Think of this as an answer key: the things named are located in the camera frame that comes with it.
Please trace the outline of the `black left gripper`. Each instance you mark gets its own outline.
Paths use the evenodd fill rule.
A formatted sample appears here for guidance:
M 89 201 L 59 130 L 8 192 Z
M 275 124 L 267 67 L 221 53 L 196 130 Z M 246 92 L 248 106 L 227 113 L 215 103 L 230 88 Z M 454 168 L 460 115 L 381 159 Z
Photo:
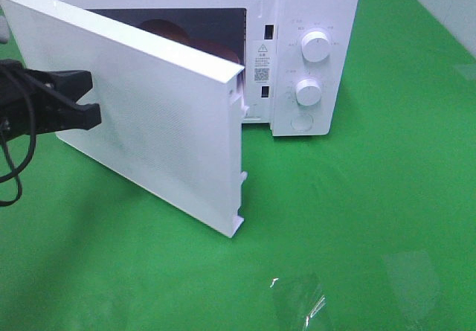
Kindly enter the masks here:
M 40 83 L 37 93 L 33 79 Z M 90 130 L 102 122 L 100 106 L 77 101 L 91 89 L 89 71 L 37 71 L 1 60 L 1 133 L 6 141 L 21 135 L 35 141 L 37 134 Z

